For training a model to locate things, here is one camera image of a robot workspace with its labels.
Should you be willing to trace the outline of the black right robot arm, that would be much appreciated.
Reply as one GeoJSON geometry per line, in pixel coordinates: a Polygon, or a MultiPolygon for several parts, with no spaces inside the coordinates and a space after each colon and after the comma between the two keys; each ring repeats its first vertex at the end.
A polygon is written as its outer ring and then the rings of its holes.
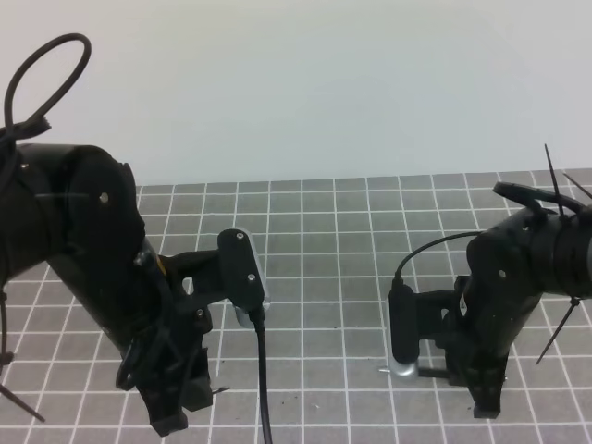
{"type": "Polygon", "coordinates": [[[510,348],[543,294],[591,296],[591,225],[577,216],[523,209],[471,240],[467,277],[455,284],[446,347],[474,416],[495,419],[510,348]]]}

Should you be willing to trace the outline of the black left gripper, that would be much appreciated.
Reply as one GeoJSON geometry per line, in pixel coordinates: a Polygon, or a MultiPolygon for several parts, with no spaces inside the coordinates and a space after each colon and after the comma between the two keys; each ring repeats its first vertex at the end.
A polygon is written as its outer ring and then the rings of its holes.
{"type": "MultiPolygon", "coordinates": [[[[147,241],[130,166],[91,145],[48,145],[45,151],[64,232],[63,247],[49,264],[125,353],[161,312],[156,285],[134,263],[147,241]]],[[[192,413],[213,404],[207,349],[191,358],[188,376],[187,360],[166,352],[148,352],[136,369],[136,388],[158,436],[188,426],[181,395],[192,413]]]]}

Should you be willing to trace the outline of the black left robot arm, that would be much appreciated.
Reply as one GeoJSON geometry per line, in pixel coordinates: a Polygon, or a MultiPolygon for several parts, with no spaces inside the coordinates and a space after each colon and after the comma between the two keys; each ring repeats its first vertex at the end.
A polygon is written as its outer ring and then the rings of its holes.
{"type": "Polygon", "coordinates": [[[146,238],[130,167],[94,146],[24,144],[1,182],[1,279],[47,263],[115,345],[119,389],[137,389],[154,431],[184,430],[213,392],[205,303],[182,280],[213,253],[159,255],[146,238]]]}

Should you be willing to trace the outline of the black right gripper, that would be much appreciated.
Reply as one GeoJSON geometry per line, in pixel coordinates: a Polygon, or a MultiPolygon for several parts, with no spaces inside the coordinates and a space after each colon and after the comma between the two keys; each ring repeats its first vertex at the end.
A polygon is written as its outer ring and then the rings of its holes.
{"type": "Polygon", "coordinates": [[[510,347],[542,294],[560,290],[559,234],[557,216],[510,216],[467,245],[470,275],[455,284],[458,329],[445,362],[449,384],[469,389],[476,419],[500,415],[510,347]]]}

